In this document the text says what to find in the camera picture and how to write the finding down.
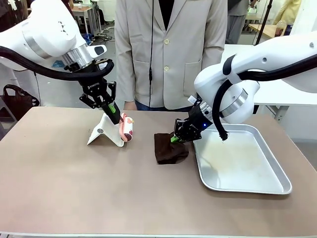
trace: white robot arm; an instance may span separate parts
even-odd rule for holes
[[[114,64],[110,59],[96,60],[106,52],[106,47],[87,46],[61,0],[35,0],[31,8],[28,19],[0,33],[0,63],[15,70],[29,69],[50,78],[78,81],[84,92],[80,100],[91,108],[102,108],[118,124],[121,116],[114,102],[116,83],[107,83],[103,78]],[[60,56],[65,69],[72,73],[41,66]]]
[[[260,88],[258,81],[283,79],[299,90],[317,93],[316,68],[317,31],[276,37],[253,47],[251,52],[205,68],[195,80],[202,99],[187,119],[176,120],[172,142],[200,139],[200,132],[213,123],[221,139],[226,140],[228,134],[219,118],[227,123],[242,123],[249,118],[253,97]]]

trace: cable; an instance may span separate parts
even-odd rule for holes
[[[150,81],[150,90],[149,90],[149,109],[151,110],[151,86],[152,86],[152,54],[153,54],[153,23],[154,23],[154,0],[152,0],[152,38],[151,38],[151,59],[150,59],[150,68],[149,68],[149,81]]]
[[[266,13],[265,13],[263,22],[262,22],[261,30],[260,30],[260,32],[259,32],[259,36],[258,36],[258,38],[257,38],[256,45],[258,45],[258,44],[260,43],[260,40],[261,40],[263,31],[264,31],[264,28],[265,28],[265,24],[266,24],[266,21],[267,21],[267,19],[268,19],[269,12],[270,12],[270,10],[271,10],[271,8],[272,8],[272,2],[273,2],[273,0],[269,0],[269,2],[268,2],[267,10],[266,10]]]
[[[114,37],[113,36],[108,36],[107,35],[107,33],[112,33],[112,34],[114,34],[113,32],[110,32],[110,29],[112,29],[112,26],[111,27],[108,27],[108,28],[106,28],[105,30],[103,30],[103,33],[105,33],[106,34],[106,36],[104,37],[104,36],[96,36],[96,38],[98,37],[98,38],[101,38],[102,40],[100,41],[100,40],[95,40],[95,42],[96,43],[106,43],[106,42],[115,42],[115,41],[112,41],[112,40],[114,40]]]
[[[104,69],[97,71],[97,72],[90,72],[90,73],[66,73],[66,72],[59,72],[52,69],[48,69],[43,67],[39,64],[36,64],[29,59],[23,57],[22,55],[18,54],[17,52],[0,46],[0,57],[7,58],[24,68],[27,68],[31,71],[34,71],[38,74],[49,78],[55,78],[59,80],[66,80],[66,81],[79,81],[79,80],[90,80],[94,77],[104,77],[111,72],[114,67],[114,63],[112,60],[107,59],[107,65]]]
[[[239,73],[241,80],[253,80],[259,82],[273,81],[288,78],[317,67],[317,55],[302,59],[283,68],[268,72],[245,71]]]
[[[220,138],[225,141],[228,139],[228,132],[223,128],[220,121],[220,104],[225,92],[232,86],[232,83],[227,79],[218,89],[212,104],[212,119],[215,127],[219,132]]]
[[[96,11],[96,13],[97,13],[97,20],[96,20],[96,23],[99,21],[99,6],[98,6],[98,4],[96,3],[96,2],[94,2],[94,1],[90,1],[90,2],[92,2],[92,4],[96,7],[96,9],[97,9],[97,11]]]
[[[262,17],[263,17],[263,15],[264,15],[264,12],[265,11],[263,11],[263,13],[262,13],[262,16],[261,16],[261,19],[260,19],[260,22],[259,23],[261,23],[261,20],[262,20]],[[257,28],[257,31],[256,31],[256,35],[254,36],[254,38],[253,38],[253,41],[252,41],[252,44],[253,44],[253,42],[254,42],[254,40],[256,39],[256,37],[257,37],[257,33],[258,33],[258,31],[259,31],[259,26],[260,26],[260,24],[258,25],[258,28]]]
[[[33,72],[34,73],[34,76],[35,76],[35,79],[36,79],[36,83],[38,85],[38,92],[39,92],[39,99],[40,99],[40,106],[41,106],[41,95],[40,95],[40,87],[39,87],[39,82],[38,82],[38,77],[36,76],[36,72]]]

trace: beige tabletop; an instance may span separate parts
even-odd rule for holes
[[[249,24],[253,30],[260,31],[262,25],[261,24]],[[276,25],[265,25],[263,34],[269,38],[274,38],[276,32]]]
[[[257,17],[256,13],[248,13],[246,16],[246,20],[261,20],[261,18]]]
[[[201,182],[193,146],[157,165],[154,133],[185,113],[128,112],[133,141],[87,140],[101,111],[34,108],[0,142],[0,231],[292,237],[317,235],[317,173],[271,118],[262,133],[290,178],[289,196],[216,192]]]
[[[78,6],[74,6],[74,8],[72,9],[73,12],[84,12],[84,11],[88,11],[89,9],[91,9],[90,6],[82,6],[81,9],[78,8]]]

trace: white table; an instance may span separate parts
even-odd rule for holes
[[[236,53],[252,50],[252,45],[225,45],[222,62]],[[317,94],[302,92],[283,80],[260,82],[260,89],[254,96],[256,105],[266,106],[281,121],[289,106],[317,106]]]
[[[77,5],[75,5],[74,8],[72,9],[72,12],[74,16],[84,17],[84,24],[85,24],[85,29],[87,34],[89,33],[87,20],[86,20],[87,18],[89,20],[91,34],[97,35],[98,33],[101,32],[99,13],[98,12],[96,13],[94,6],[82,6],[82,8],[79,8]]]

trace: metal tray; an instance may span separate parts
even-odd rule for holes
[[[289,194],[292,184],[260,132],[250,125],[224,124],[222,142],[212,125],[194,141],[203,184],[211,190]]]

